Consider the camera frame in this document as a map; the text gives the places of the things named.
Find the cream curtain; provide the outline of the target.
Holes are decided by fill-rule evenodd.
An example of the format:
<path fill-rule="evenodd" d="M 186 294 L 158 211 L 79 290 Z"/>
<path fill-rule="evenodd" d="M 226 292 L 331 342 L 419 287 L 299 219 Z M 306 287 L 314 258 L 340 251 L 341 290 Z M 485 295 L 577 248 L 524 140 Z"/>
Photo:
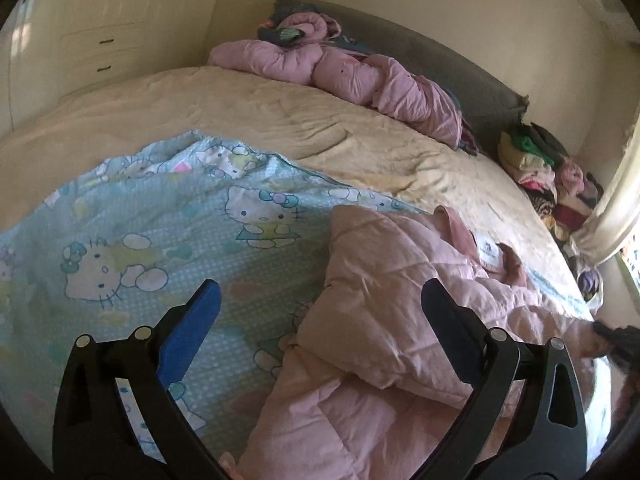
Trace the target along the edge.
<path fill-rule="evenodd" d="M 623 247 L 639 222 L 639 123 L 614 178 L 582 227 L 572 235 L 590 266 L 600 266 Z"/>

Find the beige bed cover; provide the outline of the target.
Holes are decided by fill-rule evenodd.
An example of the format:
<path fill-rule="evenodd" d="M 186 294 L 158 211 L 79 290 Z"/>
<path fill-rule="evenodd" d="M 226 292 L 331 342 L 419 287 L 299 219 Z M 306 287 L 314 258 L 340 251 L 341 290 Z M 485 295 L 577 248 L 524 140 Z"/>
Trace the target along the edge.
<path fill-rule="evenodd" d="M 491 159 L 454 151 L 329 93 L 218 67 L 180 68 L 66 100 L 1 140 L 1 224 L 104 159 L 190 130 L 276 152 L 357 188 L 424 210 L 454 208 L 511 246 L 559 294 L 577 284 L 525 194 Z"/>

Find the crumpled pink puffer coat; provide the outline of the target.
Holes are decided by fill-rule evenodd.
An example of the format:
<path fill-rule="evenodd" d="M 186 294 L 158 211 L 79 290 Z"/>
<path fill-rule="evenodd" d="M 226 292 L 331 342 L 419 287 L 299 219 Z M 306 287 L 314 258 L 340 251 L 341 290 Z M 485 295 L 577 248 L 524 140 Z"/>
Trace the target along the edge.
<path fill-rule="evenodd" d="M 274 14 L 255 39 L 214 47 L 211 66 L 318 88 L 403 122 L 453 150 L 463 136 L 460 105 L 449 92 L 401 62 L 359 49 L 328 14 Z"/>

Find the grey upholstered headboard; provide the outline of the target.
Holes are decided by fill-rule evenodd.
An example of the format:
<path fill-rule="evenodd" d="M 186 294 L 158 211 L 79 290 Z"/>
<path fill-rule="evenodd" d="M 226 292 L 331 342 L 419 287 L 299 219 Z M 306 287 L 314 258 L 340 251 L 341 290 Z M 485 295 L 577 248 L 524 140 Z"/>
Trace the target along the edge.
<path fill-rule="evenodd" d="M 500 136 L 521 123 L 528 109 L 525 96 L 432 38 L 385 18 L 322 0 L 274 0 L 273 9 L 284 11 L 305 4 L 335 18 L 357 44 L 396 58 L 409 72 L 423 75 L 451 92 L 487 156 L 496 158 Z"/>

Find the cream wardrobe with drawers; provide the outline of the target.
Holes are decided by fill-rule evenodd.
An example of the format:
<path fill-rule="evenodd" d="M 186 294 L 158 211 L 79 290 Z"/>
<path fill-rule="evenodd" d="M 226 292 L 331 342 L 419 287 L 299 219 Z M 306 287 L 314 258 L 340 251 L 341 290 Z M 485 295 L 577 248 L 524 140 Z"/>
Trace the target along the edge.
<path fill-rule="evenodd" d="M 217 0 L 9 0 L 1 131 L 112 82 L 198 66 Z"/>

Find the blue cartoon cat quilt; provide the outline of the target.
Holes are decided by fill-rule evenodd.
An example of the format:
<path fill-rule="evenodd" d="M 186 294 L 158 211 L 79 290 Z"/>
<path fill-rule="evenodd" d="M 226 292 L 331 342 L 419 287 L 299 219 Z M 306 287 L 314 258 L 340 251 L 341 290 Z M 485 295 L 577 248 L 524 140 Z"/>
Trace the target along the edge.
<path fill-rule="evenodd" d="M 240 457 L 322 293 L 337 206 L 438 208 L 196 131 L 61 186 L 1 237 L 1 403 L 27 445 L 51 463 L 55 403 L 79 335 L 126 337 L 214 280 L 218 318 L 170 392 L 209 452 Z M 555 304 L 591 321 L 580 300 L 524 270 Z"/>

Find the pile of assorted clothes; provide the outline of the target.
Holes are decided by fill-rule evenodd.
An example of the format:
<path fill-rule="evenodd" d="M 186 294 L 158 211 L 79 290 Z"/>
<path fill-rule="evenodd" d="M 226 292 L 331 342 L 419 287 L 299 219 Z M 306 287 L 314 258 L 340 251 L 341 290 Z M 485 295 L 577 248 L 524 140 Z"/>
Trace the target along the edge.
<path fill-rule="evenodd" d="M 572 272 L 591 312 L 603 304 L 600 271 L 580 254 L 572 235 L 584 226 L 603 195 L 590 172 L 583 172 L 564 146 L 540 125 L 518 125 L 504 132 L 498 161 L 525 193 Z"/>

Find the light pink quilted jacket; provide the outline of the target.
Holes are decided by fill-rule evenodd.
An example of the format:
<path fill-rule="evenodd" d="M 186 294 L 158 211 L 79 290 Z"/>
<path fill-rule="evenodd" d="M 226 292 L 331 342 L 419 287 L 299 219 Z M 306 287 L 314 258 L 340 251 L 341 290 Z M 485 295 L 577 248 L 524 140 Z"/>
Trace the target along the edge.
<path fill-rule="evenodd" d="M 235 479 L 407 479 L 468 400 L 422 312 L 436 278 L 457 304 L 517 340 L 567 344 L 582 396 L 608 344 L 537 290 L 514 250 L 472 233 L 457 213 L 331 212 L 322 293 L 299 324 L 240 457 Z"/>

